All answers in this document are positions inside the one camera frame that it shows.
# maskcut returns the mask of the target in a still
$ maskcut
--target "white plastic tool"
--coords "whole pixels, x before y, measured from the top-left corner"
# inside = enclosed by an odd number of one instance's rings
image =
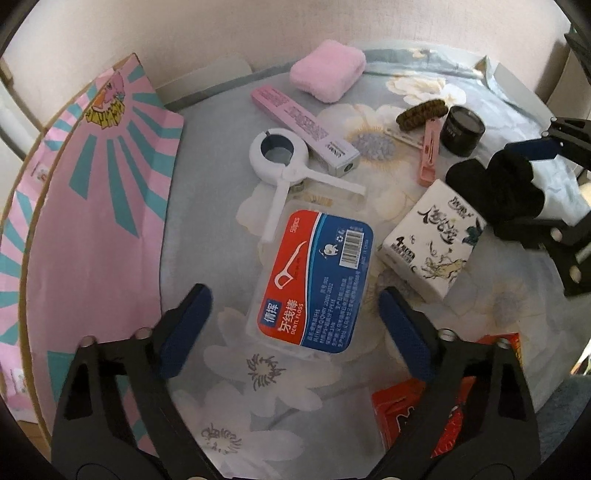
[[[265,157],[274,148],[284,148],[291,153],[290,162],[287,165],[272,162]],[[259,178],[270,185],[277,186],[262,234],[264,243],[272,242],[275,237],[290,187],[298,185],[305,179],[312,179],[362,196],[366,193],[363,185],[308,168],[308,145],[298,135],[285,128],[270,128],[259,134],[252,142],[249,156],[252,168]]]

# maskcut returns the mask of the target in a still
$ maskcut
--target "pink fluffy cushion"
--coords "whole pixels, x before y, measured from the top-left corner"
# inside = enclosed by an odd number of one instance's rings
[[[365,68],[365,54],[335,40],[324,40],[290,70],[291,83],[324,103],[335,103],[357,81]]]

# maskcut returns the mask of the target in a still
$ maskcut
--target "wooden floor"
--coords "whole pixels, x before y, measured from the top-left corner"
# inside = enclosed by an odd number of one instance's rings
[[[37,447],[37,450],[39,450],[43,456],[49,460],[49,447],[47,446],[47,442],[41,434],[39,425],[26,421],[19,421],[18,424],[20,428],[22,428],[22,431],[25,432],[25,435],[27,435],[31,443]]]

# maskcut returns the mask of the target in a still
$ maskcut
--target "black round container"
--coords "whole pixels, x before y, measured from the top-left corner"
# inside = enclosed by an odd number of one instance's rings
[[[441,131],[441,143],[458,157],[469,157],[484,135],[486,127],[472,110],[462,106],[449,109]]]

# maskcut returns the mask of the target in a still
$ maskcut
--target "orange package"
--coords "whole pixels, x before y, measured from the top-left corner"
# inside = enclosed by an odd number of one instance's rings
[[[521,363],[521,342],[519,340],[519,333],[507,333],[505,335],[496,336],[486,335],[478,340],[478,343],[491,345],[499,338],[506,338],[510,341],[515,350],[515,354]],[[463,407],[466,404],[466,400],[474,383],[474,377],[467,377],[462,380],[456,405],[450,412],[449,421],[447,422],[441,438],[439,438],[437,447],[431,455],[432,458],[453,450],[457,437],[462,430],[462,423],[464,420]],[[386,449],[389,449],[400,435],[400,432],[407,424],[410,415],[413,413],[415,406],[421,400],[425,388],[425,382],[412,378],[406,382],[387,388],[386,390],[378,391],[372,395],[375,417]]]

